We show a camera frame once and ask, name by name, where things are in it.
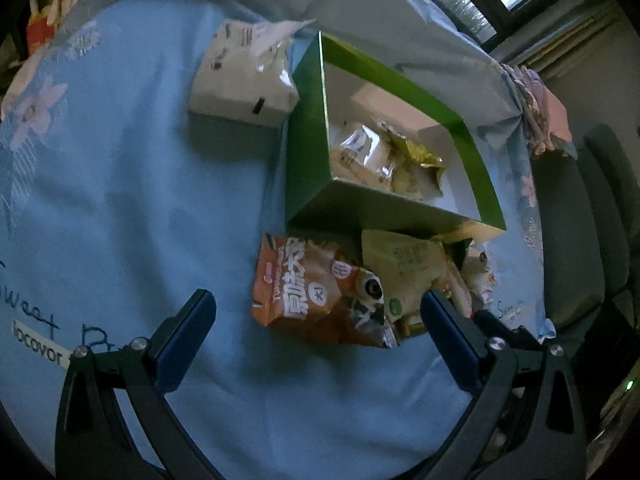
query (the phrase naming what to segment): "snack bag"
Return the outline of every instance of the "snack bag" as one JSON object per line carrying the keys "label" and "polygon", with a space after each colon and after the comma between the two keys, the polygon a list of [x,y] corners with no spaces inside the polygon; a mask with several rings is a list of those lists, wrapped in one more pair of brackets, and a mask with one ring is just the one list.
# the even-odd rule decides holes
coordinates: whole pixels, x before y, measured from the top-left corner
{"label": "snack bag", "polygon": [[482,247],[471,245],[462,264],[462,278],[471,292],[474,311],[492,302],[495,276],[488,255]]}
{"label": "snack bag", "polygon": [[422,295],[446,272],[442,244],[378,230],[362,231],[362,259],[385,287],[391,321],[420,310]]}
{"label": "snack bag", "polygon": [[41,46],[53,39],[56,30],[47,25],[50,7],[38,10],[38,0],[29,0],[31,16],[27,23],[27,50],[32,56]]}
{"label": "snack bag", "polygon": [[398,345],[380,280],[343,261],[335,244],[265,235],[252,314],[263,326],[309,341]]}
{"label": "snack bag", "polygon": [[346,123],[332,145],[335,176],[386,191],[391,190],[396,158],[391,143],[362,123]]}
{"label": "snack bag", "polygon": [[444,272],[433,282],[433,285],[451,300],[453,306],[462,316],[471,317],[474,312],[471,293],[462,279],[460,271],[450,258],[447,258]]}
{"label": "snack bag", "polygon": [[376,121],[377,128],[386,134],[388,140],[394,145],[398,152],[404,155],[405,160],[423,168],[433,171],[438,188],[442,190],[440,181],[444,173],[444,161],[423,144],[416,144],[411,139],[401,134],[391,124],[382,119]]}

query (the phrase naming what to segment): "pink flower print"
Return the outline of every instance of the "pink flower print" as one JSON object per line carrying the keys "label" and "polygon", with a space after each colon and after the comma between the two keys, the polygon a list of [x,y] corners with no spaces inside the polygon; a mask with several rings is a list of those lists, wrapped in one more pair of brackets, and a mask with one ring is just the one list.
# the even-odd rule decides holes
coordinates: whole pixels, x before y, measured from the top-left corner
{"label": "pink flower print", "polygon": [[68,85],[53,86],[52,78],[47,78],[36,95],[25,97],[17,106],[18,128],[9,143],[12,151],[20,148],[27,139],[29,130],[43,137],[49,131],[51,114],[49,109],[65,94]]}
{"label": "pink flower print", "polygon": [[522,195],[529,197],[529,207],[535,207],[538,199],[536,198],[536,187],[533,184],[533,176],[523,176],[520,179],[524,183],[521,191]]}

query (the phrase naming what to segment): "white flower print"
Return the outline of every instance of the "white flower print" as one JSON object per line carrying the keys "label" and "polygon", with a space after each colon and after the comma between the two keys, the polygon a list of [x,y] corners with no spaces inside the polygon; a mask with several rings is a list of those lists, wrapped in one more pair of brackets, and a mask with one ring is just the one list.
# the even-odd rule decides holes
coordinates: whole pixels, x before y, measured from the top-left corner
{"label": "white flower print", "polygon": [[522,195],[529,197],[529,207],[535,207],[538,199],[536,198],[536,186],[533,184],[533,176],[522,176],[520,179],[524,183],[521,190]]}
{"label": "white flower print", "polygon": [[70,47],[66,50],[66,57],[69,59],[80,59],[87,52],[93,50],[100,43],[100,32],[96,28],[80,29],[78,33],[69,40]]}
{"label": "white flower print", "polygon": [[38,134],[40,139],[49,131],[51,114],[49,109],[65,94],[68,85],[53,86],[53,79],[48,77],[36,95],[25,97],[15,109],[18,127],[9,147],[15,152],[29,135],[29,130]]}

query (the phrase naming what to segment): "orange snack bag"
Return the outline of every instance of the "orange snack bag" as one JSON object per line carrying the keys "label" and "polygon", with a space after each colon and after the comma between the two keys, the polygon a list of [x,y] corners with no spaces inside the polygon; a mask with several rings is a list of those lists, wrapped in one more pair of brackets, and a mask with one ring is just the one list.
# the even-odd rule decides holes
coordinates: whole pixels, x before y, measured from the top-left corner
{"label": "orange snack bag", "polygon": [[341,259],[335,244],[262,238],[252,314],[305,340],[397,346],[378,277]]}

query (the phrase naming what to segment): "open box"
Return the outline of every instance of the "open box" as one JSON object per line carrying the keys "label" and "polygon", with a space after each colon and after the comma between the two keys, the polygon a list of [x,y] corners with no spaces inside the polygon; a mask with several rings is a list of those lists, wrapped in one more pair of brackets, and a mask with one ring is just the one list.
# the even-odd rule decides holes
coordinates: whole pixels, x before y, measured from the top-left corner
{"label": "open box", "polygon": [[[484,241],[506,227],[476,145],[454,111],[398,72],[318,34],[293,79],[300,102],[289,119],[286,218],[290,228],[381,229],[444,242]],[[443,160],[440,181],[416,174],[422,200],[337,176],[330,137],[345,122],[380,118]]]}

